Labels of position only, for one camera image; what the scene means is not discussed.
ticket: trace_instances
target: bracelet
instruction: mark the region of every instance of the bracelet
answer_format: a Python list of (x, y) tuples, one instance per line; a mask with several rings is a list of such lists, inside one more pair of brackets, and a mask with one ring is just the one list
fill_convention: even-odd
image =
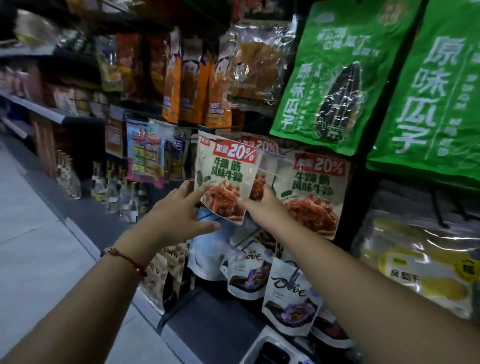
[(107, 254), (110, 254), (111, 256), (119, 256), (120, 258), (123, 258), (125, 259), (127, 262), (131, 263), (131, 265), (133, 265), (133, 267), (135, 268), (135, 270), (140, 274), (140, 277), (145, 278), (147, 276), (147, 272), (145, 271), (145, 267), (142, 266), (141, 264), (138, 264), (137, 262), (135, 262), (132, 258), (126, 256), (126, 255), (123, 255), (122, 253), (120, 253), (118, 251), (118, 249), (115, 249), (115, 248), (109, 248), (107, 251), (106, 251)]

